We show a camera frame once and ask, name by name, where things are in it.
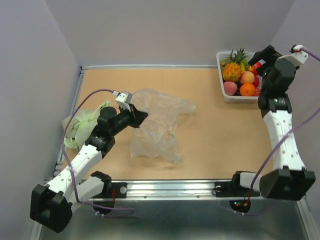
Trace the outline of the clear plastic fruit bag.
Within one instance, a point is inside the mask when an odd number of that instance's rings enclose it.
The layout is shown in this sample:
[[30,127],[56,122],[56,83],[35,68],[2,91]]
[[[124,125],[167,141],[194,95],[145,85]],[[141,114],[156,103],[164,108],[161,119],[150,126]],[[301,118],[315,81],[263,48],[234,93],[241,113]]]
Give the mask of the clear plastic fruit bag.
[[189,100],[171,96],[150,88],[143,88],[133,94],[131,102],[148,117],[139,128],[132,131],[130,156],[162,157],[179,163],[178,141],[175,136],[178,117],[192,114],[196,105]]

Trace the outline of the yellow pink peach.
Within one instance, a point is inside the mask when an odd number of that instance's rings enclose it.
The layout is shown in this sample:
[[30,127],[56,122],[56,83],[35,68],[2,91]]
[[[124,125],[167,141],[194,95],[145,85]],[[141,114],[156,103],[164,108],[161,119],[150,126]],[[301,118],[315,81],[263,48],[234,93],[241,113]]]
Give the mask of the yellow pink peach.
[[255,75],[250,71],[244,71],[241,78],[240,83],[243,84],[252,84],[255,80]]

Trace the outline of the small pineapple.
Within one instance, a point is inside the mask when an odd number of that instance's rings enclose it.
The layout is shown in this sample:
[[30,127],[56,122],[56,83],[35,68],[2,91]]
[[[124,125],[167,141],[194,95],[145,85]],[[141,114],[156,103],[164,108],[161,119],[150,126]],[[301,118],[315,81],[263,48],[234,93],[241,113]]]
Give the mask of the small pineapple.
[[248,69],[248,54],[243,49],[232,50],[226,58],[222,78],[226,82],[238,82],[242,74]]

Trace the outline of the orange fruit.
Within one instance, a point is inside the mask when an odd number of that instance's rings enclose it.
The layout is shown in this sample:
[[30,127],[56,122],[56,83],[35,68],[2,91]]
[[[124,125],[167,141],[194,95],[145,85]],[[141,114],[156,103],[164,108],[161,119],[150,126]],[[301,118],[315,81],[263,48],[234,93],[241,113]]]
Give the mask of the orange fruit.
[[253,97],[256,92],[256,87],[252,83],[244,83],[239,89],[239,93],[243,97]]

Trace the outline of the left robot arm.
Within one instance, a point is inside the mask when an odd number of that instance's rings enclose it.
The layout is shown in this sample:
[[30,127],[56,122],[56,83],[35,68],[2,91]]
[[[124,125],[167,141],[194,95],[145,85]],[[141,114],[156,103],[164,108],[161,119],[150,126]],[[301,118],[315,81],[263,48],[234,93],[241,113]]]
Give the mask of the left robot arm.
[[115,136],[126,127],[139,128],[148,113],[133,104],[117,113],[113,107],[101,109],[97,124],[70,166],[65,167],[45,185],[31,192],[30,218],[56,233],[69,224],[73,213],[89,199],[111,193],[111,177],[96,171],[81,182],[88,171],[99,163],[115,144]]

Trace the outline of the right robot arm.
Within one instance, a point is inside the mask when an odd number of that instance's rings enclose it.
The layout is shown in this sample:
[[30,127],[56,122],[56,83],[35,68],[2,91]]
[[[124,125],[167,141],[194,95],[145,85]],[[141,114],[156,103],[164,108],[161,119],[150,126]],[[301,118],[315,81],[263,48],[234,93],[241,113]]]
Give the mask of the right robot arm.
[[281,55],[270,45],[256,52],[250,60],[250,64],[264,61],[257,69],[262,77],[257,103],[272,150],[256,173],[237,171],[233,175],[230,182],[233,194],[242,195],[247,190],[253,190],[264,198],[299,201],[315,183],[315,173],[306,169],[300,157],[294,131],[316,114],[293,127],[293,108],[287,94],[297,70],[310,55],[300,44],[294,45],[288,55]]

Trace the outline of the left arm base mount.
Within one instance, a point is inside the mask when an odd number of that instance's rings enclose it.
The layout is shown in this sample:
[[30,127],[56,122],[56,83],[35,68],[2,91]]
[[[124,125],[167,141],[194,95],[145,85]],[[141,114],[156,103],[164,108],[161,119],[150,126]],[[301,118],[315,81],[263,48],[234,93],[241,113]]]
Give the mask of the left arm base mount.
[[113,181],[104,183],[101,192],[93,195],[92,199],[111,199],[115,193],[116,199],[125,199],[127,197],[128,183],[124,181]]

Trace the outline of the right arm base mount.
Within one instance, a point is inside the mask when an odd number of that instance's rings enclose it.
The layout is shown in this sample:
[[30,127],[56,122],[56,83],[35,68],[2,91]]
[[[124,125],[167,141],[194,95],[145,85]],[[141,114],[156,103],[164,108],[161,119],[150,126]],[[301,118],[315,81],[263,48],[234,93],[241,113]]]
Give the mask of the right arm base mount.
[[218,198],[235,198],[235,197],[259,197],[260,193],[240,186],[232,180],[216,181],[212,193]]

